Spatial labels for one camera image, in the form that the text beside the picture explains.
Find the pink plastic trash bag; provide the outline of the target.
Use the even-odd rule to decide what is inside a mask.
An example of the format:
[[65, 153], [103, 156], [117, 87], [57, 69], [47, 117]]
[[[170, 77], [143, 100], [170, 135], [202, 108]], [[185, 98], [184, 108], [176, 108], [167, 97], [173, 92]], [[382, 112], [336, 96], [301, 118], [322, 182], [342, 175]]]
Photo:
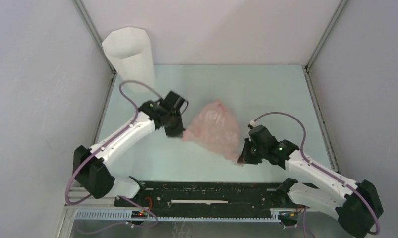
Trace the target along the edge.
[[208, 103], [183, 132], [183, 141], [194, 142], [236, 163], [240, 143], [237, 118], [221, 101]]

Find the white trash bin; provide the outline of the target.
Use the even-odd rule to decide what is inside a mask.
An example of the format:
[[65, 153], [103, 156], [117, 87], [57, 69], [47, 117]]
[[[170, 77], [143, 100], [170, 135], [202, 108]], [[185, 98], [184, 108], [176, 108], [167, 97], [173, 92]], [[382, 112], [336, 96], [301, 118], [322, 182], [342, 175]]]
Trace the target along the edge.
[[144, 29], [125, 27], [111, 32], [103, 41], [105, 56], [123, 81], [135, 80], [155, 87], [151, 41]]

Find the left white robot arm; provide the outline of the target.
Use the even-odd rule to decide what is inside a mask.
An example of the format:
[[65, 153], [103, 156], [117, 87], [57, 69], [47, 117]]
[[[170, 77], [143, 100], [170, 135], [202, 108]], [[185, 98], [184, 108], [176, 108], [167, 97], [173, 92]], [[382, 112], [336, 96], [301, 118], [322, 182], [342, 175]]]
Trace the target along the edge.
[[163, 128], [168, 138], [180, 138], [185, 131], [181, 108], [189, 102], [174, 91], [165, 98], [147, 101], [135, 108], [129, 122], [89, 148], [79, 146], [73, 155], [75, 180], [95, 199], [124, 196], [132, 206], [144, 203], [144, 186], [132, 176], [112, 174], [112, 167], [124, 152], [143, 137]]

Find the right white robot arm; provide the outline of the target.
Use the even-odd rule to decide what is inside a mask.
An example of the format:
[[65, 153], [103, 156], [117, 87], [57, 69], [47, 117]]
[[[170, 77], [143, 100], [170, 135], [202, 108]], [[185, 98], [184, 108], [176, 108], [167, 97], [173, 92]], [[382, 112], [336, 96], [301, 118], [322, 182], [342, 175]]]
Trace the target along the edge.
[[304, 205], [336, 219], [355, 238], [373, 234], [384, 209], [378, 192], [368, 180], [342, 176], [311, 157], [296, 144], [277, 139], [262, 125], [249, 125], [249, 136], [238, 161], [259, 164], [267, 160], [285, 170], [288, 178], [278, 187], [282, 207]]

